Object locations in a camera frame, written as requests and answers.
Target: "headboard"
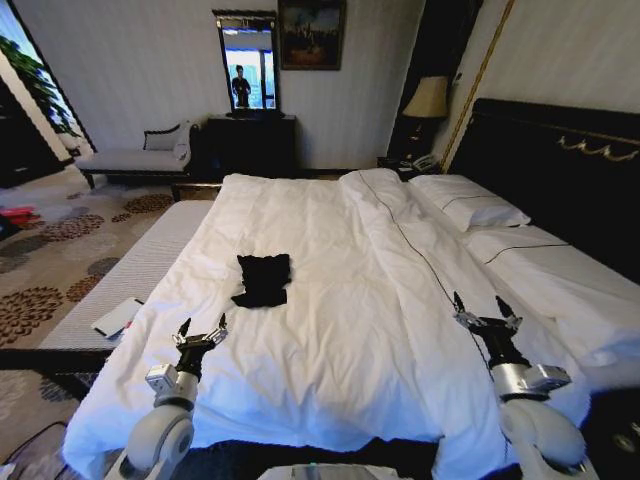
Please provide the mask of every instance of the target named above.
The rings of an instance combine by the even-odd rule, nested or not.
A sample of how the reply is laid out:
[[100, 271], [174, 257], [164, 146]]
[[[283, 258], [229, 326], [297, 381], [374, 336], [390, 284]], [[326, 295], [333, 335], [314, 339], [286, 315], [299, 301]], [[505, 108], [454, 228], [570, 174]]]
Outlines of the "headboard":
[[478, 99], [449, 173], [640, 283], [640, 115]]

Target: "picture frame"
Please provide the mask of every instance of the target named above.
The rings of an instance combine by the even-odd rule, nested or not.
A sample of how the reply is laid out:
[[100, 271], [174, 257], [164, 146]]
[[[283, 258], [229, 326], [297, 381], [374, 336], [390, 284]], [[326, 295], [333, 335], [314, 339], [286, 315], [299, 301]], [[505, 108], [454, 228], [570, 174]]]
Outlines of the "picture frame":
[[346, 0], [278, 0], [280, 68], [340, 70]]

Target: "dresser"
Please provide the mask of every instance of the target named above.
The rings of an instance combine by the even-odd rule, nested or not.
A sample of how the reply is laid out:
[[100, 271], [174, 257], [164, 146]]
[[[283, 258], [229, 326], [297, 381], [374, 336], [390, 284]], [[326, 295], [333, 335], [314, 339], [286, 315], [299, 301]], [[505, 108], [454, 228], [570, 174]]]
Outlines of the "dresser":
[[193, 175], [202, 181], [230, 173], [293, 177], [296, 117], [210, 117], [200, 130]]

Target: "floral carpet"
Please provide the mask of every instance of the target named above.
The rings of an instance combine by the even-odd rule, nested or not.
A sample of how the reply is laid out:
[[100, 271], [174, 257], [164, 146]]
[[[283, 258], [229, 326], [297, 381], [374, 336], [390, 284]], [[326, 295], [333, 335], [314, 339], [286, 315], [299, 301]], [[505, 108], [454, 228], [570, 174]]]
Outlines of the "floral carpet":
[[[168, 186], [96, 180], [90, 190], [69, 166], [0, 189], [1, 208], [30, 205], [40, 216], [0, 241], [0, 348], [36, 347], [173, 203]], [[0, 370], [0, 462], [42, 428], [68, 421], [77, 405], [34, 372]], [[34, 443], [20, 455], [14, 475], [21, 469], [20, 478], [52, 479], [60, 471], [62, 434], [47, 435], [37, 440], [40, 449]], [[58, 478], [75, 477], [65, 471]]]

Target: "wall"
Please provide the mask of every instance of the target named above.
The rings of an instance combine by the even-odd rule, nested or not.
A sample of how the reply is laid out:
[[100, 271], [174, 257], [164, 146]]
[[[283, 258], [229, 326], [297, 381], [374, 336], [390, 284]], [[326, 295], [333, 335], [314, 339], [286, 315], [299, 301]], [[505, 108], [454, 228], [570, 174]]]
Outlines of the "wall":
[[[140, 148], [145, 129], [229, 111], [211, 9], [276, 0], [15, 0], [98, 150]], [[373, 166], [384, 155], [424, 0], [348, 0], [342, 69], [283, 71], [302, 165]]]
[[45, 139], [49, 148], [53, 151], [58, 160], [67, 160], [70, 158], [69, 152], [64, 147], [56, 132], [53, 131], [49, 121], [40, 111], [38, 104], [33, 99], [27, 88], [22, 83], [22, 80], [18, 77], [18, 74], [13, 69], [7, 57], [0, 51], [0, 77], [4, 83], [9, 87], [13, 96], [22, 106], [22, 109], [26, 112], [27, 116], [31, 119], [36, 126], [40, 135]]
[[[451, 138], [505, 4], [485, 0], [480, 9], [460, 67], [464, 88], [451, 99], [436, 154]], [[475, 98], [640, 112], [639, 19], [637, 0], [516, 0]], [[463, 134], [464, 126], [456, 147]]]

